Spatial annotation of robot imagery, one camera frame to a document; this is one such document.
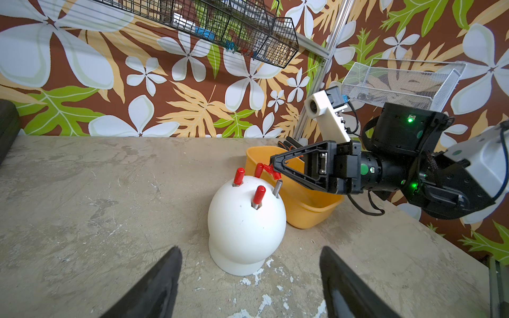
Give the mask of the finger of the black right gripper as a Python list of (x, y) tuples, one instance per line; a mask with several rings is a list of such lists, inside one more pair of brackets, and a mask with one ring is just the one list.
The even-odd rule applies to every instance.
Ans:
[(287, 166), (278, 167), (278, 171), (307, 189), (326, 193), (337, 192), (336, 187), (332, 183), (333, 180), (328, 175), (318, 174), (316, 177), (308, 176)]
[(325, 160), (324, 165), (327, 166), (326, 157), (329, 154), (330, 143), (328, 141), (320, 142), (271, 156), (270, 165), (274, 168), (282, 169), (283, 165), (286, 165), (289, 160), (300, 158), (304, 162), (305, 168), (322, 166), (322, 164), (319, 163), (322, 159)]

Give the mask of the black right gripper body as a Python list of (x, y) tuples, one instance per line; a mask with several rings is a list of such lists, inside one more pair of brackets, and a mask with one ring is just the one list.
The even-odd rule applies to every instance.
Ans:
[(325, 141), (304, 151), (304, 186), (339, 195), (361, 193), (361, 143)]

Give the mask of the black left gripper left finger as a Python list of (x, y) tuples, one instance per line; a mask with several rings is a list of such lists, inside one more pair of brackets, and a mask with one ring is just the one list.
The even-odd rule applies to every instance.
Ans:
[(172, 317), (182, 252), (172, 247), (103, 317)]

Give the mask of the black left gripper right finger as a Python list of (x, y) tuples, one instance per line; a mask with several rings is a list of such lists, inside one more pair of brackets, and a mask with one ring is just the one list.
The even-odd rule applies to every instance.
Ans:
[(399, 317), (328, 246), (323, 247), (319, 268), (329, 317)]

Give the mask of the red screw protection sleeve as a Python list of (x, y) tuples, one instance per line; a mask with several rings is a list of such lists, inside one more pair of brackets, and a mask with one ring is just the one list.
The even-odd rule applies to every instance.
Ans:
[(233, 179), (232, 186), (234, 186), (234, 187), (241, 186), (243, 184), (244, 177), (245, 177), (245, 169), (244, 168), (238, 168), (236, 173), (235, 173), (235, 177)]

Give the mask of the white dome screw fixture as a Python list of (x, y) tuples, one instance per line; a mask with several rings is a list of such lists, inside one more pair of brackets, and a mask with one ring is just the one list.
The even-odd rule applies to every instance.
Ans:
[[(281, 244), (286, 230), (286, 209), (274, 186), (248, 176), (243, 184), (227, 181), (213, 196), (208, 210), (209, 252), (213, 261), (228, 274), (248, 276), (262, 268)], [(251, 200), (258, 186), (266, 188), (261, 207)]]

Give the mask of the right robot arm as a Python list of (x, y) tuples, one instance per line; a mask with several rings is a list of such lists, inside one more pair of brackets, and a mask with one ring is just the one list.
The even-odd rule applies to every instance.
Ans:
[(508, 122), (445, 151), (435, 147), (454, 120), (444, 113), (387, 103), (361, 141), (323, 141), (272, 156), (273, 168), (302, 186), (353, 197), (407, 202), (436, 219), (459, 219), (508, 193)]

